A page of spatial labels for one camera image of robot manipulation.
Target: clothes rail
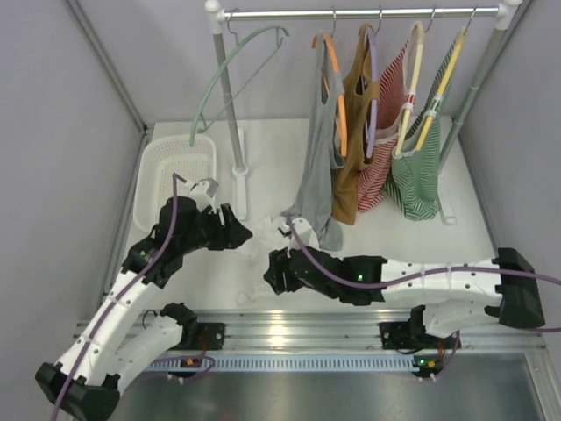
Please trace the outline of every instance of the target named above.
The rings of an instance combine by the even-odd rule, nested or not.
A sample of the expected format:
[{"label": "clothes rail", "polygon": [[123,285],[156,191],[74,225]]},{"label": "clothes rail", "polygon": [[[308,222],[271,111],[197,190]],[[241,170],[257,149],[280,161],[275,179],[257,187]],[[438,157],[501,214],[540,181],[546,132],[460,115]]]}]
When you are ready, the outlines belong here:
[{"label": "clothes rail", "polygon": [[220,22],[236,20],[298,20],[298,19],[405,19],[405,18],[474,18],[496,17],[508,13],[496,7],[429,7],[424,9],[372,9],[325,11],[222,11],[217,15]]},{"label": "clothes rail", "polygon": [[[484,18],[495,17],[494,31],[486,46],[486,51],[479,62],[476,75],[472,80],[470,88],[464,95],[462,105],[458,110],[458,119],[454,120],[453,130],[450,131],[444,142],[441,157],[446,159],[453,144],[458,136],[459,130],[464,123],[464,118],[471,109],[476,93],[483,83],[486,74],[501,49],[501,38],[510,26],[513,16],[522,0],[503,0],[495,7],[423,7],[407,9],[364,9],[364,10],[319,10],[319,11],[226,11],[218,0],[207,0],[205,9],[209,13],[210,27],[217,54],[218,66],[224,62],[226,52],[224,49],[223,24],[231,21],[252,21],[252,20],[299,20],[299,19],[333,19],[334,23],[338,19],[404,19],[404,18]],[[226,106],[226,116],[231,137],[232,149],[234,154],[234,167],[232,173],[235,182],[234,191],[234,210],[238,219],[245,220],[247,217],[247,193],[246,177],[249,173],[245,165],[244,157],[244,138],[240,137],[234,104],[231,101],[232,93],[230,87],[230,77],[228,68],[225,68],[220,75],[220,82],[224,94],[224,104]]]}]

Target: wire hook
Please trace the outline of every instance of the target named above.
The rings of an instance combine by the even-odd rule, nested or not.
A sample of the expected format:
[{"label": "wire hook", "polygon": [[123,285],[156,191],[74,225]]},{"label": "wire hook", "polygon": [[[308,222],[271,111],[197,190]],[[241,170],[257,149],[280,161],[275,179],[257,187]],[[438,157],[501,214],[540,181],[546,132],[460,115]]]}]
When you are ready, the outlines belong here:
[{"label": "wire hook", "polygon": [[475,7],[473,8],[472,15],[470,16],[470,20],[467,21],[467,26],[465,27],[466,32],[467,32],[467,28],[469,28],[470,25],[472,24],[472,20],[473,20],[473,17],[475,16],[475,12],[477,11],[478,6],[479,5],[476,4]]},{"label": "wire hook", "polygon": [[331,37],[333,38],[333,35],[335,35],[335,25],[337,23],[337,12],[335,10],[335,6],[333,6],[333,30],[331,31]]},{"label": "wire hook", "polygon": [[238,7],[231,10],[230,16],[228,17],[228,21],[226,22],[226,29],[228,29],[228,32],[231,33],[234,36],[234,38],[236,39],[236,45],[238,46],[239,45],[238,34],[230,28],[230,19],[231,19],[232,15],[237,11],[239,11]]},{"label": "wire hook", "polygon": [[430,15],[430,22],[429,22],[429,26],[427,26],[427,29],[424,30],[425,33],[427,33],[430,29],[430,27],[432,26],[432,21],[435,20],[435,14],[437,13],[437,6],[434,5],[432,7],[432,15]]},{"label": "wire hook", "polygon": [[380,32],[380,28],[382,27],[382,15],[384,13],[384,11],[382,10],[382,6],[378,6],[380,8],[380,14],[378,15],[378,27],[376,28],[376,32],[374,33],[374,35],[378,35],[378,32]]}]

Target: black mounting bracket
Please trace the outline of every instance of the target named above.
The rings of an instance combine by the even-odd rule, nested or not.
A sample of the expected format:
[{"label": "black mounting bracket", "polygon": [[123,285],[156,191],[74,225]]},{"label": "black mounting bracket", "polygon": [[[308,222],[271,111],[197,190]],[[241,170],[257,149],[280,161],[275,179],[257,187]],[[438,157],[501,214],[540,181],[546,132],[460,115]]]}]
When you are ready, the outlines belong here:
[{"label": "black mounting bracket", "polygon": [[456,338],[449,336],[441,339],[426,333],[411,334],[411,323],[384,322],[379,324],[382,347],[387,350],[414,353],[422,349],[437,350],[439,342],[444,349],[452,349]]}]

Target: white basket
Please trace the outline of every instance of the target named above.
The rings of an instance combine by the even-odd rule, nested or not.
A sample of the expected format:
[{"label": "white basket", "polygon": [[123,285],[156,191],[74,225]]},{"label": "white basket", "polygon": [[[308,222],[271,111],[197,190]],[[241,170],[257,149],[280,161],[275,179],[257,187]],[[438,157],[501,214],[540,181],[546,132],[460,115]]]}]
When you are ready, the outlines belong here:
[{"label": "white basket", "polygon": [[[189,146],[189,136],[175,135],[155,140],[142,153],[134,197],[132,220],[145,232],[158,222],[161,207],[173,191],[172,174],[177,173],[191,182],[217,177],[217,150],[207,136],[197,134]],[[181,185],[179,196],[188,190]]]}]

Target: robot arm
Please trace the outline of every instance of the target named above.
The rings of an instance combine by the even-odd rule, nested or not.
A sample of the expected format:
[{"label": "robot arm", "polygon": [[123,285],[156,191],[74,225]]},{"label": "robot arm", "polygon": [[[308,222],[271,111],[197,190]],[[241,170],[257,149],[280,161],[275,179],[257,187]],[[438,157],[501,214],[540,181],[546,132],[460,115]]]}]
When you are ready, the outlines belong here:
[{"label": "robot arm", "polygon": [[[313,248],[307,251],[311,256],[301,249],[286,248],[269,254],[264,279],[277,295],[305,287],[342,303],[387,303],[391,308],[411,309],[411,337],[447,338],[466,327],[485,324],[521,329],[545,324],[535,279],[470,270],[533,273],[533,267],[514,249],[499,249],[495,259],[455,266],[413,264],[381,256],[340,260]],[[439,273],[425,275],[431,269]],[[408,275],[410,280],[395,282]]]},{"label": "robot arm", "polygon": [[[182,267],[183,256],[201,248],[238,248],[252,236],[229,205],[212,208],[217,189],[214,180],[188,186],[189,195],[177,197],[174,232],[160,258],[152,261],[169,233],[171,198],[160,210],[159,223],[150,235],[129,250],[122,272],[88,327],[55,364],[44,363],[35,375],[49,401],[55,403],[73,372],[61,408],[80,420],[108,419],[119,397],[138,374],[169,348],[188,345],[195,336],[196,314],[182,304],[172,303],[150,327],[122,346],[138,315]],[[131,284],[143,270],[144,276]]]}]

